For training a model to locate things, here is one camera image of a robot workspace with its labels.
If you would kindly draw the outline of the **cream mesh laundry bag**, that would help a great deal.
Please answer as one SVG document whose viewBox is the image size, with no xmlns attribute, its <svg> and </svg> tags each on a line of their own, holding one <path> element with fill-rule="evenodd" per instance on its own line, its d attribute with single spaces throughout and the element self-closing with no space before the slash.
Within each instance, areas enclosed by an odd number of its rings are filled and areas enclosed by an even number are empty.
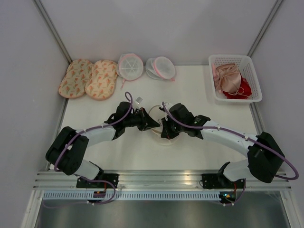
<svg viewBox="0 0 304 228">
<path fill-rule="evenodd" d="M 153 138 L 154 141 L 156 141 L 158 144 L 162 146 L 171 146 L 174 143 L 176 143 L 180 137 L 177 136 L 173 139 L 161 138 L 161 133 L 163 130 L 162 118 L 165 117 L 165 112 L 161 111 L 159 108 L 160 108 L 159 105 L 155 105 L 148 112 L 149 116 L 160 124 L 160 127 L 151 129 L 152 132 L 151 137 Z"/>
</svg>

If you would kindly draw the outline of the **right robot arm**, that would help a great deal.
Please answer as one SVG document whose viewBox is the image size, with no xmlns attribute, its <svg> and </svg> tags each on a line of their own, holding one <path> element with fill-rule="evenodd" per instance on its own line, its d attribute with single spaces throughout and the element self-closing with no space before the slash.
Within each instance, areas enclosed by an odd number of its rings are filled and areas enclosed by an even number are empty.
<svg viewBox="0 0 304 228">
<path fill-rule="evenodd" d="M 166 113 L 162 118 L 162 138 L 173 139 L 180 133 L 190 137 L 219 143 L 245 156 L 239 162 L 228 161 L 217 172 L 217 183 L 229 187 L 240 179 L 253 177 L 264 183 L 271 183 L 283 164 L 284 154 L 273 136 L 237 132 L 226 128 L 209 117 L 194 116 L 181 103 L 162 103 L 160 110 Z"/>
</svg>

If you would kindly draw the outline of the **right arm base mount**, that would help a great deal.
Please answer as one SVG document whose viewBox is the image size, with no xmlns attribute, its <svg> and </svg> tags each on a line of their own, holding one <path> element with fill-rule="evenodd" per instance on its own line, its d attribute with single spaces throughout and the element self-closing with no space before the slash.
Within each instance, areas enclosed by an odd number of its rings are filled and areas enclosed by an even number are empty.
<svg viewBox="0 0 304 228">
<path fill-rule="evenodd" d="M 200 185 L 204 189 L 212 190 L 212 189 L 242 189 L 245 186 L 244 179 L 239 179 L 235 182 L 224 180 L 219 181 L 217 174 L 215 173 L 205 173 L 201 175 Z"/>
</svg>

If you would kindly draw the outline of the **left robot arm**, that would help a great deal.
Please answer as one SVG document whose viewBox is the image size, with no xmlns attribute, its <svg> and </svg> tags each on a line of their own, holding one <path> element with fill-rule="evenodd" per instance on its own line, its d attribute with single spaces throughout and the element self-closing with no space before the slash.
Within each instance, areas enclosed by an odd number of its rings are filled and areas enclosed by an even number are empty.
<svg viewBox="0 0 304 228">
<path fill-rule="evenodd" d="M 84 160 L 87 148 L 119 138 L 128 127 L 137 127 L 142 132 L 159 126 L 144 108 L 133 109 L 131 103 L 121 102 L 116 112 L 99 126 L 80 131 L 64 127 L 48 149 L 46 160 L 54 165 L 55 171 L 77 176 L 77 188 L 114 189 L 117 174 L 108 177 L 98 165 Z"/>
</svg>

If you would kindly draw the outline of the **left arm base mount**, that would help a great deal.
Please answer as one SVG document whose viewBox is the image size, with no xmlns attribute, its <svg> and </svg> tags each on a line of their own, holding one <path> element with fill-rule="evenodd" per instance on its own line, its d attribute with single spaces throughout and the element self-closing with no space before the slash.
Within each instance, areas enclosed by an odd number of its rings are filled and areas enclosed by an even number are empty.
<svg viewBox="0 0 304 228">
<path fill-rule="evenodd" d="M 86 180 L 81 177 L 77 179 L 76 187 L 79 189 L 113 189 L 117 188 L 119 174 L 103 173 L 98 174 L 94 180 Z"/>
</svg>

